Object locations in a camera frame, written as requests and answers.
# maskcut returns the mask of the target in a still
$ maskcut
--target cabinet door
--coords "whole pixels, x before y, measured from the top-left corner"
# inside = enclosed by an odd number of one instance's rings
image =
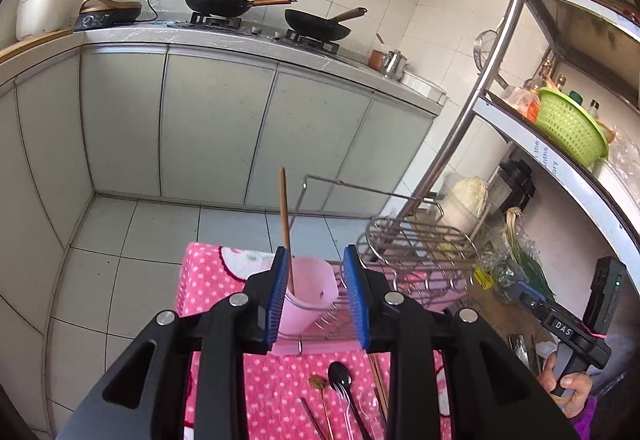
[[[242,205],[275,64],[169,56],[162,195]]]
[[[164,50],[83,54],[84,141],[96,191],[160,196],[163,67]]]
[[[20,127],[42,204],[62,243],[68,243],[93,195],[86,166],[80,101],[79,57],[65,59],[19,84]]]
[[[2,389],[29,427],[46,431],[42,385],[44,338],[2,299],[0,335]]]
[[[335,178],[370,97],[321,75],[278,72],[246,203],[278,207],[278,169],[287,168],[289,206],[306,174]],[[330,184],[312,181],[303,208],[319,210]]]
[[[44,332],[63,249],[29,173],[15,91],[0,98],[0,163],[0,294]]]
[[[349,156],[338,175],[344,182],[393,192],[414,158],[432,121],[399,107],[374,101]],[[373,215],[380,212],[388,197],[334,187],[325,211]]]

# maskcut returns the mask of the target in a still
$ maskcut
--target green colander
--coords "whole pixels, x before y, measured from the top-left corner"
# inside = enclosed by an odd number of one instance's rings
[[[573,99],[542,87],[536,126],[584,167],[609,153],[607,139],[587,111]]]

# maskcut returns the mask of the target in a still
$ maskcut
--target hand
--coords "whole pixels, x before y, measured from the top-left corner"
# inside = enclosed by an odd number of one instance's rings
[[[553,372],[555,365],[556,353],[552,353],[547,357],[545,367],[542,370],[542,373],[538,376],[538,381],[542,384],[545,390],[548,391],[548,393],[555,390],[558,383]],[[562,409],[562,412],[567,418],[576,417],[582,412],[592,385],[593,381],[586,373],[571,373],[570,375],[565,375],[560,380],[560,386],[567,390],[574,390],[571,400],[569,400]]]

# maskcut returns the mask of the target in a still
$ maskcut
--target blue gripper pad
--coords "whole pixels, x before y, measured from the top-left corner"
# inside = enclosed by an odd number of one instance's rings
[[[369,328],[369,305],[367,304],[366,293],[369,293],[364,275],[364,266],[360,261],[358,250],[355,245],[347,245],[344,248],[344,258],[342,268],[344,271],[344,282],[347,285],[347,296],[349,297],[349,308],[351,309],[351,320],[356,328],[356,335],[363,350],[369,347],[371,334]]]
[[[282,306],[284,305],[284,296],[287,292],[287,281],[289,280],[288,258],[289,251],[284,247],[278,247],[273,263],[271,263],[270,274],[275,277],[275,280],[267,304],[265,325],[265,342],[269,348],[273,346],[273,343],[278,338]]]

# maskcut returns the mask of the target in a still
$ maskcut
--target tiled floor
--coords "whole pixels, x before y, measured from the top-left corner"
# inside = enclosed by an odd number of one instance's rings
[[[294,255],[338,260],[364,220],[298,217]],[[54,433],[148,321],[173,308],[180,262],[200,241],[254,251],[282,243],[279,215],[97,197],[63,269],[47,351]]]

